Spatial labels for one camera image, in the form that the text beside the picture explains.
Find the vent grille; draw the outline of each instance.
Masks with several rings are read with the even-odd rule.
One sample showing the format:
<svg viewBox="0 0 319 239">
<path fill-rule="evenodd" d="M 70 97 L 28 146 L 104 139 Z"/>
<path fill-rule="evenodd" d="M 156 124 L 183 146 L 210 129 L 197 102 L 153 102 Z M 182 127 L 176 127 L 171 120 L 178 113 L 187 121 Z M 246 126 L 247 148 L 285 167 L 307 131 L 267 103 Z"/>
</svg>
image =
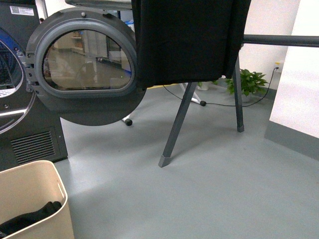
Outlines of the vent grille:
<svg viewBox="0 0 319 239">
<path fill-rule="evenodd" d="M 23 164 L 55 154 L 50 131 L 11 140 L 18 164 Z"/>
</svg>

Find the plant pot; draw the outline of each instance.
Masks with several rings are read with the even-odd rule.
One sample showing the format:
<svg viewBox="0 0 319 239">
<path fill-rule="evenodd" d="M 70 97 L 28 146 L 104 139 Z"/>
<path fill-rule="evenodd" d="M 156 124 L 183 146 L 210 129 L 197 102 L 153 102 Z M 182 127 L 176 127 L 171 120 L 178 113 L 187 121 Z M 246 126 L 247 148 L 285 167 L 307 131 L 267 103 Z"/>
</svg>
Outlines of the plant pot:
<svg viewBox="0 0 319 239">
<path fill-rule="evenodd" d="M 248 96 L 245 96 L 244 94 L 241 95 L 241 100 L 243 103 L 248 103 L 251 101 L 251 94 L 249 94 Z"/>
<path fill-rule="evenodd" d="M 209 82 L 202 82 L 201 87 L 197 86 L 197 88 L 201 91 L 207 91 L 209 88 Z"/>
</svg>

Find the black clothing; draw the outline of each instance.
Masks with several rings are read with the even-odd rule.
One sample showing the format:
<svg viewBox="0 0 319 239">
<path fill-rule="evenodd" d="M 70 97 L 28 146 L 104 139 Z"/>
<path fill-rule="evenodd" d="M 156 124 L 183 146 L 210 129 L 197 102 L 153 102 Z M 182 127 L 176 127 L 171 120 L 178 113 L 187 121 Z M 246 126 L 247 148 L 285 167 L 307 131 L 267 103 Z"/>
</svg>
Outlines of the black clothing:
<svg viewBox="0 0 319 239">
<path fill-rule="evenodd" d="M 132 0 L 137 85 L 232 77 L 251 0 Z"/>
<path fill-rule="evenodd" d="M 37 223 L 52 214 L 56 213 L 62 207 L 60 202 L 48 202 L 43 208 L 33 213 L 26 213 L 17 216 L 0 225 L 0 232 L 9 236 L 23 228 L 26 228 L 34 223 Z"/>
</svg>

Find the power cord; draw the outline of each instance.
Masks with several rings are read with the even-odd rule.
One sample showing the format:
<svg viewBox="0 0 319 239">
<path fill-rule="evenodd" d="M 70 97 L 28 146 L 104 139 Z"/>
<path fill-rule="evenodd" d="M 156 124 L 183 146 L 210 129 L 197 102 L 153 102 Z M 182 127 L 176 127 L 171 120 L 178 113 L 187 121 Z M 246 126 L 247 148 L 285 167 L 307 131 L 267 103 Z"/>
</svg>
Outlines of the power cord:
<svg viewBox="0 0 319 239">
<path fill-rule="evenodd" d="M 264 95 L 262 98 L 260 98 L 258 101 L 254 102 L 254 103 L 252 103 L 252 104 L 250 104 L 250 105 L 243 106 L 243 107 L 252 106 L 252 105 L 254 105 L 254 104 L 260 102 L 261 100 L 263 100 L 263 99 L 266 97 L 266 95 L 268 94 L 269 88 L 270 88 L 271 81 L 273 80 L 273 77 L 274 77 L 274 72 L 275 72 L 275 70 L 277 70 L 277 69 L 278 69 L 278 67 L 276 67 L 276 68 L 273 69 L 273 73 L 272 73 L 272 75 L 271 75 L 270 82 L 269 82 L 269 86 L 268 86 L 268 88 L 267 88 L 267 91 L 266 91 L 265 95 Z M 165 88 L 168 92 L 170 92 L 173 96 L 175 96 L 176 98 L 179 98 L 180 100 L 182 100 L 182 98 L 178 97 L 177 95 L 175 95 L 174 93 L 172 93 L 171 91 L 169 91 L 165 86 L 164 86 L 164 88 Z M 236 107 L 236 106 L 234 106 L 234 105 L 223 105 L 223 104 L 218 104 L 218 103 L 207 103 L 207 105 L 218 105 L 218 106 Z"/>
</svg>

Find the glass porthole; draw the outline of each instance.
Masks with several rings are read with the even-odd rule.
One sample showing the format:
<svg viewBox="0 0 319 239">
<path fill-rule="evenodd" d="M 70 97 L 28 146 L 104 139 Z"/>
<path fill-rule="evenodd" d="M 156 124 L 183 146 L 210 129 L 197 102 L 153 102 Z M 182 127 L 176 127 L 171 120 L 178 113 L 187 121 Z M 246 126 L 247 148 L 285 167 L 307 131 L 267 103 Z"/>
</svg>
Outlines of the glass porthole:
<svg viewBox="0 0 319 239">
<path fill-rule="evenodd" d="M 132 74 L 121 47 L 92 30 L 75 30 L 55 40 L 44 56 L 42 73 L 60 91 L 117 90 Z"/>
</svg>

